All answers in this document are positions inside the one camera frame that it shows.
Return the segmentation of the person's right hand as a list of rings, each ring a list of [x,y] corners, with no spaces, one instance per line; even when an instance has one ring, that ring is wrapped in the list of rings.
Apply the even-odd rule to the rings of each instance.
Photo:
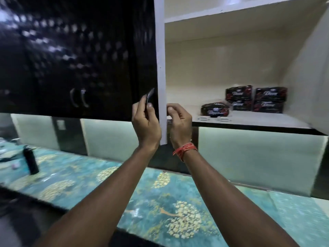
[[[174,105],[179,112],[180,118],[172,118],[170,129],[170,140],[175,150],[191,142],[192,137],[192,116],[178,103]]]

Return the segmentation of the white cabinet shelf board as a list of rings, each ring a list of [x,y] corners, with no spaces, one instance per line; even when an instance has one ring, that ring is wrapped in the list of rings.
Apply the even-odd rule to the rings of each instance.
[[[301,1],[308,6],[324,0],[165,0],[165,23],[290,1]]]

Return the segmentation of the glossy black cabinet door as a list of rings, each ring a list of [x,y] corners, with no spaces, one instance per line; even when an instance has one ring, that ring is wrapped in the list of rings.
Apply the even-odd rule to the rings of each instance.
[[[150,98],[167,144],[164,0],[127,0],[127,42],[133,103]]]
[[[24,49],[35,80],[38,114],[80,117],[77,64],[82,59],[79,35],[83,14],[79,0],[22,0],[27,23],[22,26]],[[75,88],[72,106],[69,91]]]
[[[84,22],[78,37],[82,53],[77,66],[86,89],[89,116],[131,120],[131,77],[127,42],[126,0],[79,0]]]

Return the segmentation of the person's left hand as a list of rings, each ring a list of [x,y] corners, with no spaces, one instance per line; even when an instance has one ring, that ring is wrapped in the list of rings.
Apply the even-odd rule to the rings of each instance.
[[[158,120],[147,120],[145,117],[145,100],[143,95],[138,103],[132,106],[132,124],[138,137],[139,146],[150,152],[156,152],[162,138]]]

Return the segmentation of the teal floral counter cover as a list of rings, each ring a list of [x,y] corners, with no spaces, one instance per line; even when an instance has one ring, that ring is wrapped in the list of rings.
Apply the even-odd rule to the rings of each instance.
[[[39,173],[30,175],[22,146],[0,141],[0,184],[69,210],[121,166],[118,162],[33,149]],[[312,198],[236,186],[300,247],[329,247],[329,216]],[[146,168],[118,228],[167,247],[228,247],[193,179]]]

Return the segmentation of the person's left forearm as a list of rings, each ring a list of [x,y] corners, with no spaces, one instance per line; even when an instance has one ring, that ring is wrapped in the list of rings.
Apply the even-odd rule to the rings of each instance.
[[[104,247],[157,150],[139,145],[131,157],[69,210],[34,247]]]

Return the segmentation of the white wall cabinet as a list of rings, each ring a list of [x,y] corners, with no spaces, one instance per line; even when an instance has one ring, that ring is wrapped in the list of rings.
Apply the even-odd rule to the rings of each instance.
[[[329,135],[329,0],[301,1],[165,24],[166,95],[200,126]],[[286,87],[282,114],[232,111],[202,116],[237,86]]]

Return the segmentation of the dark red-black packet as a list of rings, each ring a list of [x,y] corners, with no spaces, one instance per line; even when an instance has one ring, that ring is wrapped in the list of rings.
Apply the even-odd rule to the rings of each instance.
[[[282,114],[285,102],[255,101],[253,112]]]
[[[252,100],[253,86],[237,86],[230,87],[225,90],[225,100],[236,101],[236,100]]]
[[[255,91],[254,100],[262,102],[285,102],[288,89],[286,87],[262,87]]]
[[[209,117],[228,117],[232,111],[232,106],[228,102],[219,101],[214,103],[203,104],[200,114]]]
[[[227,100],[227,102],[230,103],[233,111],[252,111],[252,100]]]

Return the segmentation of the person's right forearm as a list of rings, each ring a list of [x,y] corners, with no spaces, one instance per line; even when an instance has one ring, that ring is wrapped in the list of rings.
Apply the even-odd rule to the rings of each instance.
[[[299,247],[279,224],[216,171],[195,146],[186,144],[175,153],[187,165],[229,247]]]

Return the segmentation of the black bottle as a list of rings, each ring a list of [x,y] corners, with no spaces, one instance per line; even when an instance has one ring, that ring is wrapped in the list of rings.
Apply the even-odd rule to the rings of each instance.
[[[23,152],[24,159],[27,163],[30,175],[35,175],[35,174],[39,173],[39,168],[38,168],[37,161],[35,159],[33,149],[27,145],[24,145],[22,152]]]

